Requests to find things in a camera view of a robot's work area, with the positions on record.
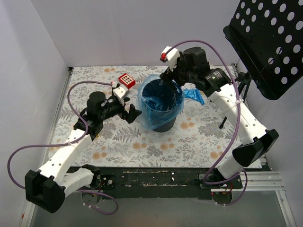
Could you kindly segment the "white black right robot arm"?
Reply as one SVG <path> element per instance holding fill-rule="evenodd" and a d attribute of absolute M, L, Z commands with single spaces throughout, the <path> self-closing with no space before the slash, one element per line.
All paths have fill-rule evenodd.
<path fill-rule="evenodd" d="M 271 149 L 279 137 L 277 131 L 268 130 L 255 118 L 237 97 L 239 91 L 231 78 L 222 69 L 210 67 L 205 50 L 201 47 L 192 47 L 181 52 L 167 46 L 160 59 L 169 64 L 160 75 L 169 88 L 175 88 L 173 82 L 180 87 L 186 83 L 194 84 L 222 111 L 239 136 L 241 145 L 219 167 L 210 170 L 203 178 L 204 184 L 227 187 L 237 173 Z"/>

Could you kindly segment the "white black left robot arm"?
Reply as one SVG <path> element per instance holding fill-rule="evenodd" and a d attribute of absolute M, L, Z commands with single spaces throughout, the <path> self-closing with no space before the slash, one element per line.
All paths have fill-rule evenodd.
<path fill-rule="evenodd" d="M 130 105 L 127 111 L 126 101 L 129 98 L 106 98 L 103 92 L 90 94 L 87 107 L 80 112 L 78 121 L 66 140 L 67 145 L 58 149 L 37 171 L 30 170 L 26 174 L 25 190 L 29 202 L 55 213 L 71 193 L 84 186 L 90 189 L 100 186 L 101 173 L 96 166 L 85 164 L 72 174 L 67 174 L 67 171 L 103 129 L 104 120 L 118 115 L 132 123 L 142 113 L 134 105 Z"/>

